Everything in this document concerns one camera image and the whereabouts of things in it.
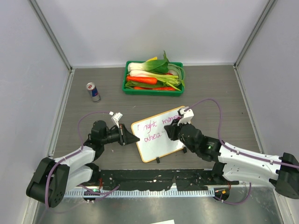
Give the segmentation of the yellow framed whiteboard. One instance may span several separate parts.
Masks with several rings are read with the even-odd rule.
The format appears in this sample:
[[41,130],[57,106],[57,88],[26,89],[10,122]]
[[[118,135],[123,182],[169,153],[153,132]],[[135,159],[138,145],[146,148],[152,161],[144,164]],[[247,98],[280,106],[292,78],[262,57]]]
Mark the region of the yellow framed whiteboard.
[[165,125],[170,125],[174,119],[179,117],[178,110],[181,108],[182,106],[165,111],[131,125],[132,133],[140,139],[136,144],[144,163],[184,148],[184,144],[179,140],[170,140],[164,129]]

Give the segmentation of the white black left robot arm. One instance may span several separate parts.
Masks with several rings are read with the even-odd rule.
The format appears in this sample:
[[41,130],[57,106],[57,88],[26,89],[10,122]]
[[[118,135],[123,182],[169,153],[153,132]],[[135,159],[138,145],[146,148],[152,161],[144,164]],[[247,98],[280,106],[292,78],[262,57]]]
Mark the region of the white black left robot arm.
[[117,142],[125,146],[139,140],[124,124],[108,128],[105,121],[98,120],[79,149],[63,157],[46,157],[40,161],[27,186],[26,195],[54,208],[67,191],[82,183],[95,186],[99,182],[99,167],[93,162],[104,152],[106,144]]

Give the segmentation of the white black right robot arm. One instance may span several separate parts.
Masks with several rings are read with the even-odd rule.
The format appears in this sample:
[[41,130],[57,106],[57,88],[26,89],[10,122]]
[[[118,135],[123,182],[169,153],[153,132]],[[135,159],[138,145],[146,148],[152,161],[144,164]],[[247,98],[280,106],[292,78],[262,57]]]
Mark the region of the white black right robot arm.
[[299,197],[299,162],[294,155],[255,153],[208,137],[190,123],[173,120],[164,129],[170,140],[179,140],[199,158],[214,162],[211,179],[216,184],[250,182],[275,189],[285,197]]

